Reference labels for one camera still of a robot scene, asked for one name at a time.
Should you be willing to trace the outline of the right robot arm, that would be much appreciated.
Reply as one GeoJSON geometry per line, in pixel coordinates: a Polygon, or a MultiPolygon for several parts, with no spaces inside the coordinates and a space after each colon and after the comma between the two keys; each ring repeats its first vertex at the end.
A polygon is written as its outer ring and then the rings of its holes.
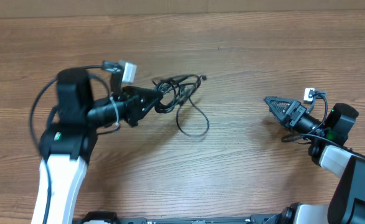
{"type": "Polygon", "coordinates": [[[304,139],[311,160],[339,179],[329,204],[294,203],[268,223],[365,223],[365,156],[344,145],[358,111],[336,103],[319,121],[297,100],[267,96],[264,101],[290,132],[282,142],[304,139]]]}

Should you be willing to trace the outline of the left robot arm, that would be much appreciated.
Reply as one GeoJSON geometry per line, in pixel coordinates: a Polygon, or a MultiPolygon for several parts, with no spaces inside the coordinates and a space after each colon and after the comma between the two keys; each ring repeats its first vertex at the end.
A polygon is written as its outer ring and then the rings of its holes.
{"type": "Polygon", "coordinates": [[[126,121],[135,127],[162,99],[159,91],[132,86],[127,69],[111,70],[107,96],[94,100],[90,81],[103,79],[91,67],[62,70],[51,80],[58,103],[42,136],[33,141],[42,157],[33,223],[72,223],[81,184],[87,173],[98,129],[126,121]]]}

